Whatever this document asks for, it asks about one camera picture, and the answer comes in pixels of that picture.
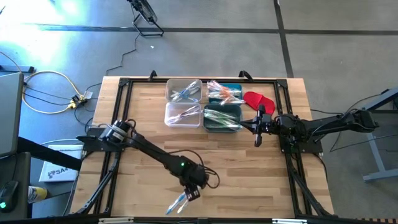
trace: wooden table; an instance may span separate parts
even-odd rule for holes
[[[119,78],[104,77],[94,116],[95,124],[111,122]],[[303,79],[288,78],[287,81],[293,113],[302,119],[312,119]],[[243,91],[255,91],[275,100],[272,85],[243,84]],[[202,107],[208,103],[205,95],[204,84]],[[254,147],[254,136],[246,130],[234,134],[215,134],[207,133],[203,128],[169,128],[164,124],[166,103],[165,83],[135,83],[128,118],[137,121],[136,129],[140,134],[166,151],[196,151],[205,165],[221,177],[217,189],[207,187],[202,190],[201,197],[190,203],[181,216],[294,217],[286,162],[277,136],[263,134],[262,146]],[[256,115],[249,106],[241,107],[244,119]],[[183,154],[198,162],[195,155],[189,152]],[[98,185],[103,157],[103,152],[94,152],[83,161],[71,212],[81,208]],[[312,154],[304,154],[303,165],[308,187],[324,208],[333,213],[321,162]],[[102,207],[106,203],[108,188],[104,192]],[[119,166],[112,216],[163,217],[167,207],[182,192],[178,179],[170,175],[162,164],[136,149],[126,149]],[[299,190],[298,195],[303,204]],[[174,211],[170,216],[178,215]]]

